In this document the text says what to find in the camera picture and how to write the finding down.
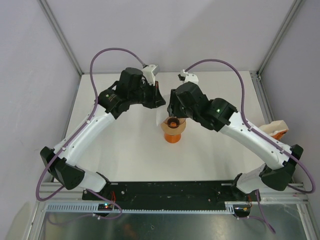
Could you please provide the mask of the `white paper coffee filter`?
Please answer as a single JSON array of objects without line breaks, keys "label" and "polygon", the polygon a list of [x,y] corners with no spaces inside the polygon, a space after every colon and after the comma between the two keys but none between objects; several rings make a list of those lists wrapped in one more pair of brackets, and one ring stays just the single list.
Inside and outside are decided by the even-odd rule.
[{"label": "white paper coffee filter", "polygon": [[156,109],[156,125],[162,124],[168,117],[167,107],[161,106]]}]

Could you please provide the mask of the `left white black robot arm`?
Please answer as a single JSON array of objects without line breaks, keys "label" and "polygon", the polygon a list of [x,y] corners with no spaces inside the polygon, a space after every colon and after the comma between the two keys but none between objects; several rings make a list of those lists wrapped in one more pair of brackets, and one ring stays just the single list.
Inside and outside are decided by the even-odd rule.
[{"label": "left white black robot arm", "polygon": [[100,200],[110,196],[108,180],[101,173],[82,169],[78,161],[95,138],[131,105],[156,109],[166,104],[156,81],[158,71],[159,67],[153,64],[143,69],[127,67],[121,72],[119,80],[98,95],[92,112],[78,129],[54,148],[44,147],[41,150],[40,156],[47,171],[64,188],[89,189]]}]

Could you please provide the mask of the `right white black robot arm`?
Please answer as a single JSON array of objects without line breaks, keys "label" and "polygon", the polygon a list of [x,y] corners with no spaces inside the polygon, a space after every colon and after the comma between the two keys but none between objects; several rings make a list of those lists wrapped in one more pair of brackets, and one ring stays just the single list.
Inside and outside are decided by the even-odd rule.
[{"label": "right white black robot arm", "polygon": [[262,166],[236,176],[231,196],[242,201],[249,193],[263,187],[284,191],[303,153],[298,144],[287,145],[267,135],[242,119],[241,112],[223,98],[209,100],[200,87],[186,82],[170,91],[167,111],[171,117],[190,118],[208,130],[231,137],[256,154]]}]

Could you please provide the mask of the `orange glass flask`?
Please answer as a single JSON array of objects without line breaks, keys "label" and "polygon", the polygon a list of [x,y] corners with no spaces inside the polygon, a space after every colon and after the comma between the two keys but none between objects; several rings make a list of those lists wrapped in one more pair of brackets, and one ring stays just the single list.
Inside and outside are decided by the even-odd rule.
[{"label": "orange glass flask", "polygon": [[165,128],[164,130],[164,139],[171,144],[177,143],[181,139],[181,133],[177,132],[176,129]]}]

